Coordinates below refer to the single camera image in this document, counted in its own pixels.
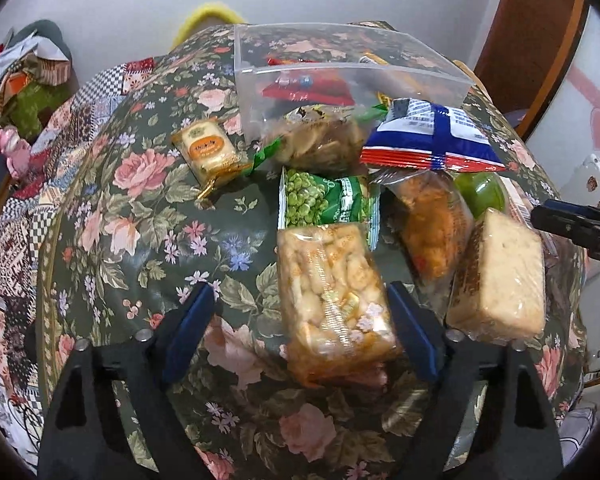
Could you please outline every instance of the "pink stuffed toy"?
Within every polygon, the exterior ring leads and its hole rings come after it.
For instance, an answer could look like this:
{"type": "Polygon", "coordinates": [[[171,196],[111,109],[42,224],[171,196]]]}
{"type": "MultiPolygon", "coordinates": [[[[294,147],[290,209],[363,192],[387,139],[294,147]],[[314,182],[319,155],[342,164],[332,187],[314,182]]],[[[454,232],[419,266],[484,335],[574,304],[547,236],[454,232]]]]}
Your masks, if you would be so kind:
{"type": "Polygon", "coordinates": [[[0,152],[7,159],[7,169],[14,179],[19,180],[27,174],[31,146],[20,138],[15,126],[0,129],[0,152]]]}

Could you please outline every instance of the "floral tablecloth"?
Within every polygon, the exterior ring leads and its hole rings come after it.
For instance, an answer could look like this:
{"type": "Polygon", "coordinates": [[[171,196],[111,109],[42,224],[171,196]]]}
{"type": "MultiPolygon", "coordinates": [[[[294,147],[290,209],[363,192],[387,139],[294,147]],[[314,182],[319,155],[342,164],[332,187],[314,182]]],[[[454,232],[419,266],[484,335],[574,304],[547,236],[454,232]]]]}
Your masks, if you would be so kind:
{"type": "MultiPolygon", "coordinates": [[[[365,23],[369,26],[384,26],[365,23]]],[[[303,57],[346,60],[360,35],[269,38],[303,57]]],[[[250,47],[263,52],[262,38],[250,47]]],[[[427,402],[427,388],[406,359],[388,363],[384,389],[304,389],[286,371],[276,279],[278,178],[257,171],[196,201],[199,187],[170,144],[191,121],[217,116],[241,152],[231,27],[209,28],[177,47],[139,82],[93,141],[40,249],[38,373],[48,402],[78,337],[96,345],[155,328],[197,282],[208,282],[221,315],[208,328],[187,377],[170,397],[216,478],[357,480],[385,478],[400,460],[427,402]]],[[[408,52],[379,52],[413,66],[408,52]]],[[[556,192],[502,115],[473,88],[464,109],[489,136],[533,203],[556,192]]],[[[548,321],[531,343],[545,390],[560,419],[580,383],[584,333],[574,312],[582,252],[555,240],[547,261],[548,321]]],[[[400,246],[383,226],[374,258],[386,282],[411,283],[400,246]]],[[[139,463],[153,467],[123,384],[115,387],[128,440],[139,463]]],[[[475,429],[477,385],[450,464],[462,461],[475,429]]]]}

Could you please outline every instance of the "clear plastic container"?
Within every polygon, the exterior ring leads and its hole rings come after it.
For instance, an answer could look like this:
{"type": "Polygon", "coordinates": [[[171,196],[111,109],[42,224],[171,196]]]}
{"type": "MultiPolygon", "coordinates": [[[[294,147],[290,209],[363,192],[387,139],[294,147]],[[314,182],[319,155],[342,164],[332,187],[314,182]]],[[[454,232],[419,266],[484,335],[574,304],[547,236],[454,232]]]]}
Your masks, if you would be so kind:
{"type": "Polygon", "coordinates": [[[286,100],[264,97],[264,89],[280,80],[315,80],[323,70],[344,81],[363,106],[377,105],[379,92],[460,107],[473,84],[445,57],[401,32],[331,23],[236,25],[235,80],[246,139],[260,138],[267,121],[321,102],[310,91],[286,100]],[[271,66],[270,59],[289,64],[271,66]]]}

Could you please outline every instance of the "wooden door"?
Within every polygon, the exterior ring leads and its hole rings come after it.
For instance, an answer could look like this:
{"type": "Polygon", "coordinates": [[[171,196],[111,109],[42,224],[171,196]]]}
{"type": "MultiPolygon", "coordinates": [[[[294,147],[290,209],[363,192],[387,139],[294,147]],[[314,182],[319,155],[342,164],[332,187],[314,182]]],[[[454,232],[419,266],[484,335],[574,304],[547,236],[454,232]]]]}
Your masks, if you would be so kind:
{"type": "Polygon", "coordinates": [[[475,74],[501,112],[532,107],[557,62],[560,48],[565,50],[565,42],[568,43],[567,55],[560,66],[568,65],[571,60],[568,54],[573,55],[579,36],[576,38],[577,33],[574,33],[567,38],[566,34],[574,21],[574,7],[578,6],[575,21],[581,26],[584,25],[583,0],[500,0],[475,74]]]}

